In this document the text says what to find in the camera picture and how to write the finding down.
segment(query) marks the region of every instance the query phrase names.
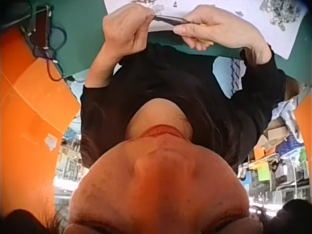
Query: table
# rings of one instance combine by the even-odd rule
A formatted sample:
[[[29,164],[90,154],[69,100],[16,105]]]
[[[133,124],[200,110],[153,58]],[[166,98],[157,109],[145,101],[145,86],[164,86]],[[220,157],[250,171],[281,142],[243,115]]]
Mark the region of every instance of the table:
[[[103,0],[32,0],[54,5],[53,24],[63,27],[68,41],[58,52],[57,59],[65,76],[88,69],[104,42],[102,18],[107,14]],[[285,73],[307,85],[312,85],[312,25],[305,16],[299,29],[292,53],[288,60],[276,56],[277,66]],[[62,40],[61,33],[52,34],[51,44]],[[152,33],[149,41],[171,45],[186,53],[237,58],[239,50],[227,49],[219,45],[206,52],[189,49],[182,40],[168,32]]]

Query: orange panel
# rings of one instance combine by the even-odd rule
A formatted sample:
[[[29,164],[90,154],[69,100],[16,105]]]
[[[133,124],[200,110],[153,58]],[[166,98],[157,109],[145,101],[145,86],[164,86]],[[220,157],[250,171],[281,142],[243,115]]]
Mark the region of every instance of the orange panel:
[[[295,116],[306,147],[310,168],[310,184],[312,184],[312,91],[297,107]]]
[[[54,212],[53,178],[62,134],[11,89],[1,106],[1,212],[26,209],[38,218]],[[50,151],[50,133],[58,146]]]
[[[51,73],[53,77],[59,77],[53,65]],[[40,58],[22,74],[14,88],[42,118],[61,133],[65,133],[80,108],[63,80],[50,80],[46,61]]]
[[[0,105],[2,104],[2,100],[5,98],[6,94],[9,92],[9,89],[11,88],[10,83],[8,80],[4,77],[4,75],[1,72],[0,77]]]
[[[35,61],[28,45],[17,28],[1,35],[1,71],[13,85]]]

